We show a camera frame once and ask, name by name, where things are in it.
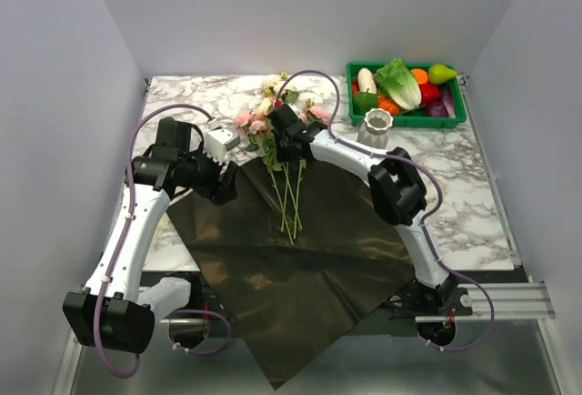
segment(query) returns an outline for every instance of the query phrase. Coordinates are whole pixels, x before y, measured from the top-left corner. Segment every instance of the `black cloth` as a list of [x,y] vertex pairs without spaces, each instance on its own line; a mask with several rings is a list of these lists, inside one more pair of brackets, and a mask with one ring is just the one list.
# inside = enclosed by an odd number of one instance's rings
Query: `black cloth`
[[222,207],[191,194],[168,215],[277,389],[412,279],[414,268],[394,228],[376,215],[368,187],[343,169],[307,165],[294,245],[280,230],[260,159],[239,169],[236,189],[238,199]]

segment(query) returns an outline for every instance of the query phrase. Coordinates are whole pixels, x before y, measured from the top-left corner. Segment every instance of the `green basket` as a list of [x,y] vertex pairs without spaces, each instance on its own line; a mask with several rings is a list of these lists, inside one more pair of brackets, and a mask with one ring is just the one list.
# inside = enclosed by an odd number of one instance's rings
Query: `green basket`
[[[347,95],[349,99],[349,117],[352,119],[352,125],[355,127],[364,120],[364,115],[354,114],[354,104],[352,99],[352,79],[357,78],[357,73],[361,68],[366,67],[375,74],[376,71],[385,66],[386,63],[348,63],[346,66],[346,79],[347,79]],[[425,69],[428,70],[432,65],[425,65],[420,63],[407,63],[406,67],[409,69]],[[451,95],[453,96],[453,105],[455,107],[455,117],[432,117],[424,115],[403,115],[394,116],[394,121],[392,122],[393,127],[407,127],[407,128],[444,128],[451,129],[456,127],[458,124],[465,122],[467,120],[467,112],[463,106],[463,98],[461,97],[461,91],[458,89],[458,82],[456,78],[450,79],[445,83],[451,90]]]

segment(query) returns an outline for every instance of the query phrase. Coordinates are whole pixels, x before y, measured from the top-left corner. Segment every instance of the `wall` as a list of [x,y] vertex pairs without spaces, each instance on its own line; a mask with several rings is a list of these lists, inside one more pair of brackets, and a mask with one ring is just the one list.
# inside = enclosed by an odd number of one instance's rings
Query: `wall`
[[103,0],[0,2],[0,392],[51,393],[143,80]]
[[348,61],[470,72],[511,0],[105,0],[149,74],[251,74]]
[[471,78],[525,266],[545,280],[582,388],[582,3],[514,0]]

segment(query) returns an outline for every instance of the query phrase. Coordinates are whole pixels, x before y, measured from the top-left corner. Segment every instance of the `marble tabletop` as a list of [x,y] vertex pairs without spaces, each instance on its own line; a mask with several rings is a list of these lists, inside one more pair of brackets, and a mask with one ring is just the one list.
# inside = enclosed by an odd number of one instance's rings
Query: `marble tabletop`
[[[224,123],[243,109],[255,107],[262,99],[263,76],[158,76],[150,86],[144,116],[171,104],[199,105]],[[341,107],[334,122],[338,134],[356,138],[356,128],[347,117],[346,79],[335,76],[341,93]],[[293,84],[301,92],[298,106],[308,98],[329,110],[336,103],[328,80],[299,76]],[[135,143],[135,154],[143,153],[155,141],[161,117],[175,116],[199,124],[204,131],[206,118],[186,109],[169,110],[149,121]],[[473,128],[467,121],[452,130],[393,128],[388,149],[403,147],[438,180],[444,193],[441,209],[429,219],[444,261],[454,269],[512,269],[507,237],[497,212],[489,179],[479,153]],[[256,157],[245,151],[245,142],[232,151],[239,165]],[[429,206],[436,192],[425,180]],[[144,271],[197,270],[171,221],[164,215],[154,234]]]

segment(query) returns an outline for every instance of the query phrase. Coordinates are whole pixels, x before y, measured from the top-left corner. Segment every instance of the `pear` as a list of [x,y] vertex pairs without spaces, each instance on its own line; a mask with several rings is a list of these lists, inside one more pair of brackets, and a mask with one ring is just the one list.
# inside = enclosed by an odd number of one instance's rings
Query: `pear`
[[449,79],[457,77],[457,71],[445,65],[432,65],[428,68],[428,82],[439,86]]

